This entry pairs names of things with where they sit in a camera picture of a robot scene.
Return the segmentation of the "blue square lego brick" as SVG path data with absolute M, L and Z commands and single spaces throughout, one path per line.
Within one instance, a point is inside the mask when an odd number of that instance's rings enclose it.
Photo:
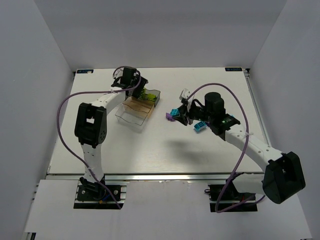
M 180 111 L 179 111 L 177 108 L 173 108 L 173 109 L 170 111 L 170 115 L 171 115 L 172 117 L 179 116 L 179 115 L 180 115 Z

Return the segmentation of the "green printed lego brick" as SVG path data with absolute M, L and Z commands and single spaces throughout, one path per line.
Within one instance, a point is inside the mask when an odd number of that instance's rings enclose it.
M 146 94 L 146 99 L 151 102 L 155 102 L 157 100 L 157 96 L 152 93 Z

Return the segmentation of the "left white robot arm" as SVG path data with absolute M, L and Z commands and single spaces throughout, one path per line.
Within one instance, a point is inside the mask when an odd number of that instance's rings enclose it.
M 113 73 L 114 82 L 110 90 L 90 103 L 78 107 L 74 134 L 82 148 L 85 173 L 80 182 L 86 188 L 95 188 L 105 183 L 102 169 L 101 146 L 107 137 L 107 116 L 127 98 L 138 97 L 148 80 L 134 67 L 123 66 Z

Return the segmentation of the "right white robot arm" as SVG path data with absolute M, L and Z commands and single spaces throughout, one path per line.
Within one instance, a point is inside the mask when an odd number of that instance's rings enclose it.
M 223 141 L 244 151 L 262 170 L 261 174 L 237 173 L 226 188 L 235 194 L 265 195 L 281 204 L 305 188 L 306 182 L 300 158 L 294 152 L 283 153 L 252 134 L 235 117 L 226 113 L 224 100 L 217 92 L 204 96 L 204 104 L 189 100 L 191 92 L 184 89 L 179 99 L 182 105 L 173 118 L 187 126 L 193 120 L 203 121 Z

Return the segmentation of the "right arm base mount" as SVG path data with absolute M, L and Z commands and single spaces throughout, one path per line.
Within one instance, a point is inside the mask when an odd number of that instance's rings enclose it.
M 223 189 L 224 184 L 211 184 L 208 185 L 207 189 L 204 190 L 204 193 L 209 197 L 209 205 L 210 205 L 210 212 L 215 213 L 216 202 Z M 253 194 L 248 192 L 239 193 L 236 188 L 231 184 L 225 190 L 223 196 L 218 205 L 218 210 L 223 210 L 230 206 L 236 205 L 247 198 L 250 198 Z M 249 201 L 245 202 L 244 204 L 237 206 L 233 209 L 227 210 L 227 212 L 257 212 L 258 207 L 255 203 L 256 196 L 254 195 Z

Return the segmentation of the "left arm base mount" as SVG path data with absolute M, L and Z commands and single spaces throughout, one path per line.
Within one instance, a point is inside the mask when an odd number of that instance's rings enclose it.
M 106 190 L 97 182 L 89 182 L 84 177 L 79 179 L 73 203 L 74 209 L 81 210 L 120 210 L 126 198 L 126 186 L 106 184 L 103 177 L 100 181 Z

